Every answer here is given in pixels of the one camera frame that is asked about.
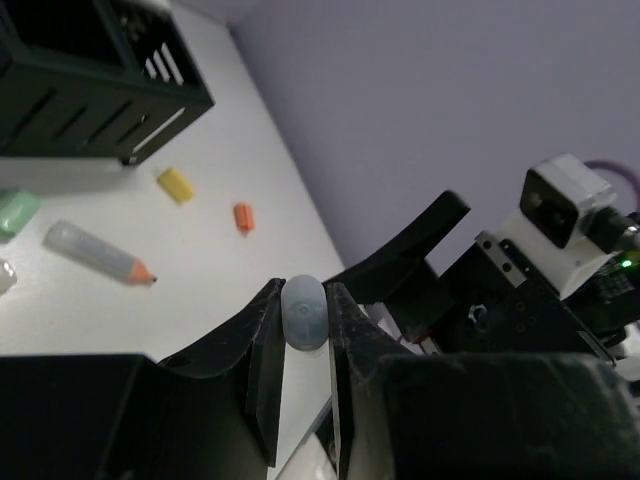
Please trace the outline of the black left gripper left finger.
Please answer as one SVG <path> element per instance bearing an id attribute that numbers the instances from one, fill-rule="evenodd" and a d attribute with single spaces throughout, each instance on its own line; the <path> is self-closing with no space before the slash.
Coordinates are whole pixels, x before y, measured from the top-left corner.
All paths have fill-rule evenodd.
<path id="1" fill-rule="evenodd" d="M 275 465 L 284 281 L 181 351 L 1 361 L 5 479 L 263 479 Z"/>

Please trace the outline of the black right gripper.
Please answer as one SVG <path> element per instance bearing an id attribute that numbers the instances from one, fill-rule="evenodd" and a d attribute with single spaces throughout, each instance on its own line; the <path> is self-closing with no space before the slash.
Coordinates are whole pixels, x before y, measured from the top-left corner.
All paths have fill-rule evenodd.
<path id="1" fill-rule="evenodd" d="M 432 343 L 438 353 L 579 353 L 611 359 L 509 241 L 483 231 L 442 276 L 428 265 L 416 270 L 469 211 L 458 194 L 446 190 L 380 249 L 325 283 L 343 284 L 358 304 L 381 303 L 392 295 L 387 309 L 402 337 L 421 346 Z"/>

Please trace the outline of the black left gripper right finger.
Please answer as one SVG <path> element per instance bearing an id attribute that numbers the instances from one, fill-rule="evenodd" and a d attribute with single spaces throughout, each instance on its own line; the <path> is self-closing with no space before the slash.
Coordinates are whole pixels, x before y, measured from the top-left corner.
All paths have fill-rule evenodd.
<path id="1" fill-rule="evenodd" d="M 416 355 L 326 288 L 342 479 L 635 479 L 639 411 L 574 354 Z"/>

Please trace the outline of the clear blue-tip marker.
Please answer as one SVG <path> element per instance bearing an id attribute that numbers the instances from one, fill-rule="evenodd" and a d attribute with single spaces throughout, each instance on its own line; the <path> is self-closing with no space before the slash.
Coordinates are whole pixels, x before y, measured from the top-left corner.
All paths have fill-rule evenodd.
<path id="1" fill-rule="evenodd" d="M 329 336 L 326 292 L 313 276 L 297 275 L 281 291 L 281 318 L 287 343 L 302 352 L 317 351 Z"/>

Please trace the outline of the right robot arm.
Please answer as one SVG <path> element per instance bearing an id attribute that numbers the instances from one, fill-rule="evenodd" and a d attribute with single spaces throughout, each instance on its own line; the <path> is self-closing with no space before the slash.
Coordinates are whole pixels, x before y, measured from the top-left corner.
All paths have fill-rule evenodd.
<path id="1" fill-rule="evenodd" d="M 333 277 L 362 305 L 383 304 L 401 336 L 443 353 L 568 352 L 617 359 L 639 319 L 639 262 L 619 254 L 561 299 L 509 240 L 481 232 L 444 274 L 427 254 L 469 212 L 446 191 L 392 240 Z"/>

